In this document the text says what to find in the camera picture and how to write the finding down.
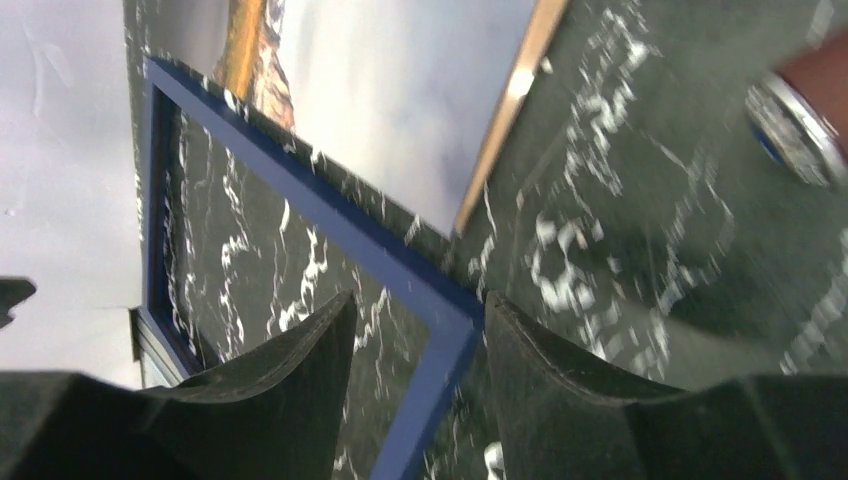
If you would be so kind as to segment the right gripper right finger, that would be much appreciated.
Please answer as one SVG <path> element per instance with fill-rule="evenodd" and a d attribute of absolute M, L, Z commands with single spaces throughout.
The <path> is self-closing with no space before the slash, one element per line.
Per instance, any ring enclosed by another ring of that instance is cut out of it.
<path fill-rule="evenodd" d="M 509 479 L 843 479 L 847 379 L 752 375 L 702 390 L 610 364 L 499 293 L 485 303 Z"/>

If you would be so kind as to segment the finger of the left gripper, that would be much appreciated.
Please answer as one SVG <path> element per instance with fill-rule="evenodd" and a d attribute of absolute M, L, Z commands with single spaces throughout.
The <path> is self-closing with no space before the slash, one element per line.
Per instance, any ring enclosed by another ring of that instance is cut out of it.
<path fill-rule="evenodd" d="M 36 291 L 36 285 L 27 277 L 1 277 L 1 328 L 5 328 L 14 320 L 12 310 L 32 297 Z"/>

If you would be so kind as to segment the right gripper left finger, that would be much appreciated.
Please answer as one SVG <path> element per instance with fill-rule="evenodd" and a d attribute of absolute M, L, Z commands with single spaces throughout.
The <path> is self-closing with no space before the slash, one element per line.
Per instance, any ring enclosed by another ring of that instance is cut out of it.
<path fill-rule="evenodd" d="M 358 310 L 306 320 L 177 386 L 131 391 L 71 372 L 1 376 L 5 479 L 328 479 Z"/>

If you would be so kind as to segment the blue photo frame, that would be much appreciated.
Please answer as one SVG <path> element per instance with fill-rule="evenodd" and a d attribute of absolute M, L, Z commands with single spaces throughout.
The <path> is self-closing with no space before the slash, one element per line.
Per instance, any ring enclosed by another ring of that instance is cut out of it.
<path fill-rule="evenodd" d="M 164 270 L 164 174 L 171 163 L 172 117 L 181 109 L 240 156 L 428 326 L 428 343 L 370 473 L 373 479 L 415 478 L 482 336 L 482 304 L 185 70 L 157 57 L 145 58 L 143 65 L 142 322 L 181 374 L 198 372 L 197 361 L 181 346 L 179 334 L 171 326 L 172 303 Z"/>

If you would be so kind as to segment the mountain photo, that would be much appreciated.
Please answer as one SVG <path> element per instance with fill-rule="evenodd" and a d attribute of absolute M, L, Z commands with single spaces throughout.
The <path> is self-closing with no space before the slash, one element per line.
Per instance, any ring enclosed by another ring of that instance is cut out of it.
<path fill-rule="evenodd" d="M 563 1 L 240 1 L 227 85 L 443 235 L 461 231 Z"/>

